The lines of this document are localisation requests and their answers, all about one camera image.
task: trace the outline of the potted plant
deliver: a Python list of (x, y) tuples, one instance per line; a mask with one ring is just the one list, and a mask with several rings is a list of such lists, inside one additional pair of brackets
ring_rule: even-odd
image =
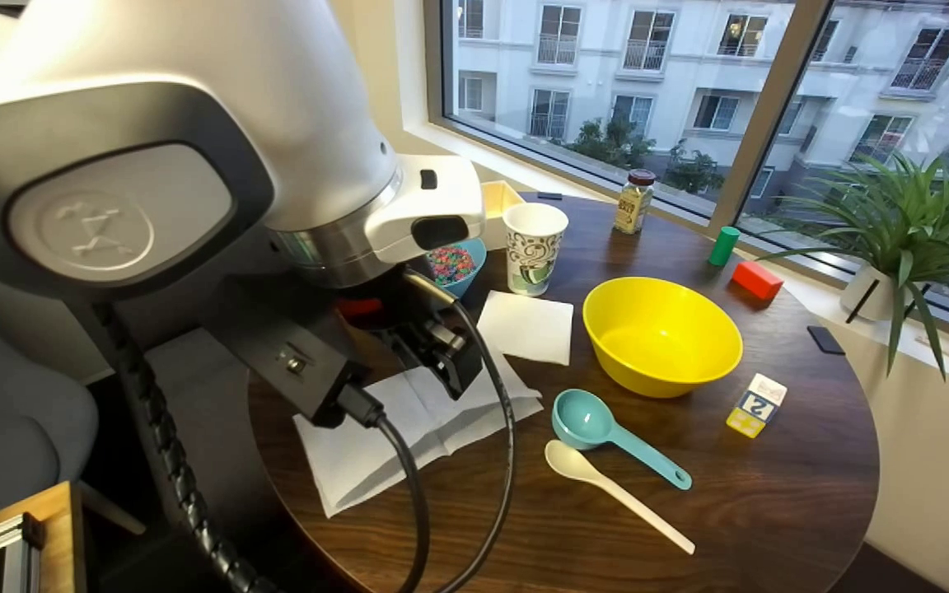
[(868, 307), (868, 291), (891, 292), (888, 370), (895, 364), (903, 321), (915, 314), (926, 325), (938, 375), (945, 375), (938, 328), (926, 299), (934, 283), (949, 283), (949, 164), (934, 158), (864, 163), (830, 175), (828, 193), (796, 202), (800, 231), (810, 247), (791, 254), (839, 254), (864, 260), (864, 272), (851, 283), (846, 307)]

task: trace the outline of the white wall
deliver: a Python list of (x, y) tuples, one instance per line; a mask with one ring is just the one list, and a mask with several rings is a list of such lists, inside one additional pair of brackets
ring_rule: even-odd
[[(532, 173), (494, 147), (425, 124), (422, 89), (414, 87), (422, 81), (425, 57), (419, 0), (332, 0), (332, 6), (348, 23), (347, 33), (357, 36), (354, 46), (366, 66), (366, 87), (379, 104), (375, 114), (383, 130), (399, 132), (393, 134), (395, 146), (425, 147), (425, 141), (432, 141), (481, 163), (484, 173), (503, 175), (521, 187), (584, 190), (595, 199), (594, 187)], [(903, 356), (893, 375), (884, 375), (881, 328), (864, 323), (842, 325), (838, 291), (800, 283), (803, 291), (796, 297), (830, 323), (851, 352), (878, 422), (881, 501), (868, 542), (949, 591), (949, 381), (926, 367), (926, 352), (915, 352), (920, 359)]]

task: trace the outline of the yellow bowl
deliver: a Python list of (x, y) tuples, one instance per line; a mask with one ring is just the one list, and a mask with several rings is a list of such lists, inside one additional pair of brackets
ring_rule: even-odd
[(629, 391), (677, 400), (740, 364), (740, 333), (703, 292), (657, 281), (615, 278), (584, 297), (584, 325), (602, 374)]

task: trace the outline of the floor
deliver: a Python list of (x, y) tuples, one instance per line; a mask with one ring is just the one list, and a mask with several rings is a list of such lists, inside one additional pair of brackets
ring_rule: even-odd
[[(118, 400), (99, 394), (103, 419), (126, 419), (113, 408)], [(88, 581), (96, 593), (228, 593), (232, 588), (213, 573), (210, 560), (193, 542), (172, 526), (159, 506), (134, 432), (126, 422), (103, 422), (85, 480), (108, 493), (126, 510), (149, 525), (149, 533), (132, 537), (118, 526), (88, 517)], [(347, 593), (348, 588), (311, 549), (305, 542), (283, 520), (243, 558), (258, 562), (280, 591)], [(864, 548), (833, 593), (935, 593), (938, 588), (909, 573), (888, 554)]]

